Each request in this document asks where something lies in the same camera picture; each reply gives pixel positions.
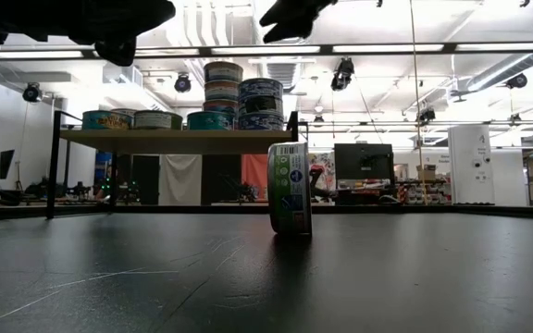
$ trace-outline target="white curtain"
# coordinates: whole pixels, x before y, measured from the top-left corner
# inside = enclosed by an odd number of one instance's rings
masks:
[[[160,155],[159,204],[201,205],[202,171],[202,155]]]

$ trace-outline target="vertical pole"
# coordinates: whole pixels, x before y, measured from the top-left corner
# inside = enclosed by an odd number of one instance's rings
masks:
[[[56,169],[59,163],[59,138],[61,136],[61,112],[55,111],[53,119],[53,144],[51,146],[51,166],[48,171],[46,192],[46,218],[55,217]]]
[[[65,177],[63,178],[63,192],[67,193],[69,182],[69,158],[71,157],[71,142],[67,141],[67,152],[65,154]]]
[[[117,205],[117,152],[112,153],[112,172],[110,173],[110,211]]]
[[[291,140],[293,142],[298,142],[300,140],[299,138],[299,129],[298,129],[298,115],[297,111],[291,112],[291,115],[289,116],[289,122],[287,123],[287,130],[291,128]]]

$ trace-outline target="shelf frame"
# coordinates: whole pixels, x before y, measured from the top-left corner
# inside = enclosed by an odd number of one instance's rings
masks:
[[[298,112],[291,112],[286,130],[198,130],[179,131],[163,129],[98,129],[61,130],[62,117],[71,117],[63,111],[55,111],[53,141],[46,200],[46,218],[55,217],[56,175],[58,170],[59,142],[65,139],[68,146],[80,143],[94,149],[112,153],[112,169],[117,169],[119,154],[266,154],[268,147],[278,142],[299,141]],[[69,155],[65,161],[64,187],[68,182]],[[107,212],[117,207],[117,173],[110,175],[110,201]]]

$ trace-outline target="spotlight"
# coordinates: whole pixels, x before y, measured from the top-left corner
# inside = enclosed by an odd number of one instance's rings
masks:
[[[349,83],[351,83],[351,75],[355,73],[355,68],[353,61],[350,57],[345,57],[341,60],[341,64],[337,67],[337,70],[334,72],[334,78],[332,78],[332,83],[330,88],[333,91],[338,92],[347,88]]]
[[[179,93],[187,93],[191,90],[191,81],[189,75],[186,73],[180,73],[174,83],[174,89]]]
[[[22,94],[24,101],[29,103],[39,103],[43,100],[43,92],[40,90],[40,84],[28,83],[28,87]]]
[[[524,73],[519,74],[513,78],[510,78],[505,82],[505,87],[509,89],[513,88],[524,88],[527,85],[527,77]]]
[[[423,125],[427,125],[429,121],[435,119],[435,110],[433,107],[429,107],[421,111],[421,115],[418,118]]]
[[[316,115],[314,117],[314,122],[324,122],[324,118],[322,117],[322,115]]]

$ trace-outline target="black door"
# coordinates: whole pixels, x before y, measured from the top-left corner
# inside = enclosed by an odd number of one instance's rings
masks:
[[[157,204],[159,156],[133,156],[132,178],[139,185],[141,204]]]

